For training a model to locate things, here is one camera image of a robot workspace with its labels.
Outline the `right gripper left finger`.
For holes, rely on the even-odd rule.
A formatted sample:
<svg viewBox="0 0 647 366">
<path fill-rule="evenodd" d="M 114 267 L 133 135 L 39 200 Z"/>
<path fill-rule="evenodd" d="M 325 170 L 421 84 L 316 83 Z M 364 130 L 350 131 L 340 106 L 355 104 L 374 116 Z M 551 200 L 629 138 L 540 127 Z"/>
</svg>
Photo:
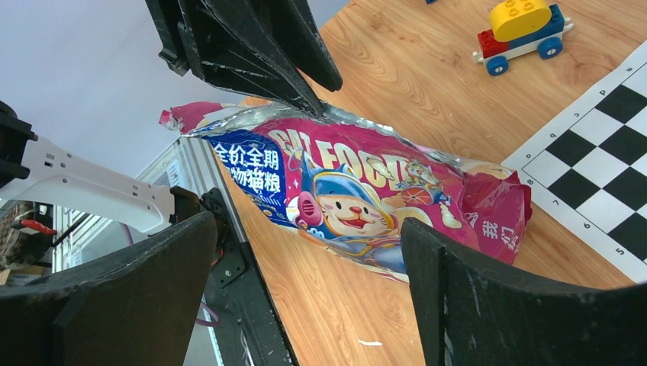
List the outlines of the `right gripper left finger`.
<svg viewBox="0 0 647 366">
<path fill-rule="evenodd" d="M 1 289 L 3 365 L 181 365 L 211 270 L 203 212 L 137 244 Z"/>
</svg>

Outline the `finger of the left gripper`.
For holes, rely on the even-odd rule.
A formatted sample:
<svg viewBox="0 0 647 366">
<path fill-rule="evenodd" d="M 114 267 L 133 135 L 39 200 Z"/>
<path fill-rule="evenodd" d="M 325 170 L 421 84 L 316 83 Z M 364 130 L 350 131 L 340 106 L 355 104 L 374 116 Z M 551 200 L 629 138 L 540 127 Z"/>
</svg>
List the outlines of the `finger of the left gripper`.
<svg viewBox="0 0 647 366">
<path fill-rule="evenodd" d="M 325 89 L 341 89 L 343 79 L 314 21 L 306 0 L 268 0 L 271 35 L 303 73 Z"/>
</svg>

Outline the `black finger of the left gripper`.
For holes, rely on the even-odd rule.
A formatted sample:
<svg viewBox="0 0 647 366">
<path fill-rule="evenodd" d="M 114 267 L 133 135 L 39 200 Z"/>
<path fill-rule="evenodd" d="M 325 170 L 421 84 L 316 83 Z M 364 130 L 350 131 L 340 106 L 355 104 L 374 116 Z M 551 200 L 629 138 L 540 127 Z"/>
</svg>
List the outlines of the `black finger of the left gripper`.
<svg viewBox="0 0 647 366">
<path fill-rule="evenodd" d="M 215 88 L 278 101 L 319 117 L 311 79 L 271 35 L 264 1 L 180 1 L 190 70 Z"/>
</svg>

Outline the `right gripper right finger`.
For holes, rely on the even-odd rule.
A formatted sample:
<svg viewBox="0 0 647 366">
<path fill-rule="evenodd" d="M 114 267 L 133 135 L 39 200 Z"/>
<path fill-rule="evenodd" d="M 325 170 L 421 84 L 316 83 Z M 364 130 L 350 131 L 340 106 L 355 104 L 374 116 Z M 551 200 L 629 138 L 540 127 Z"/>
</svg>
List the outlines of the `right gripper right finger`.
<svg viewBox="0 0 647 366">
<path fill-rule="evenodd" d="M 545 278 L 404 221 L 401 248 L 428 365 L 644 365 L 646 286 Z"/>
</svg>

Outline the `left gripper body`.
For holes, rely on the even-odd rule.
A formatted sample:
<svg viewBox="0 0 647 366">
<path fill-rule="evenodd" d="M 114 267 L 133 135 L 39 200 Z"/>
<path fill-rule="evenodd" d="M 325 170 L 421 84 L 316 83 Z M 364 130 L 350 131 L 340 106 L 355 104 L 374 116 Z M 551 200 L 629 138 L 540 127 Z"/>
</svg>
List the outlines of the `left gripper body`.
<svg viewBox="0 0 647 366">
<path fill-rule="evenodd" d="M 179 1 L 146 0 L 146 6 L 162 43 L 159 57 L 170 70 L 183 76 L 189 70 L 189 65 L 179 30 L 179 25 L 183 23 Z"/>
</svg>

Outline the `pink pet food bag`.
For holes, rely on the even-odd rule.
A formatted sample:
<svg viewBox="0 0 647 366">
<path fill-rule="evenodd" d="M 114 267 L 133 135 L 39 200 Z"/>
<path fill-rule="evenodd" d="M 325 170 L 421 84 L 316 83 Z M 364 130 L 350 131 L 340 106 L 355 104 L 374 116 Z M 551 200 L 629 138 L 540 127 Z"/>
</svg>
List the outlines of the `pink pet food bag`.
<svg viewBox="0 0 647 366">
<path fill-rule="evenodd" d="M 514 170 L 417 145 L 333 106 L 313 118 L 279 103 L 200 101 L 159 122 L 207 141 L 274 224 L 400 282 L 406 219 L 509 264 L 532 215 Z"/>
</svg>

